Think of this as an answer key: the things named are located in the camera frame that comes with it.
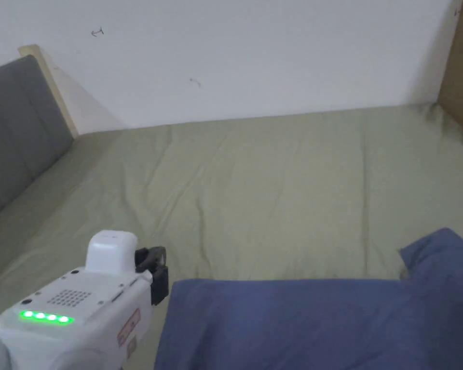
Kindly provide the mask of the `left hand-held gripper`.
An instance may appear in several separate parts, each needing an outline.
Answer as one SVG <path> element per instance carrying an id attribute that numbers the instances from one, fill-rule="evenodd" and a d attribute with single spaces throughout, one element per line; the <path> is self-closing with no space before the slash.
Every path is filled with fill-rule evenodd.
<path id="1" fill-rule="evenodd" d="M 74 268 L 0 314 L 11 370 L 121 370 L 169 294 L 166 248 L 130 232 L 91 238 Z"/>

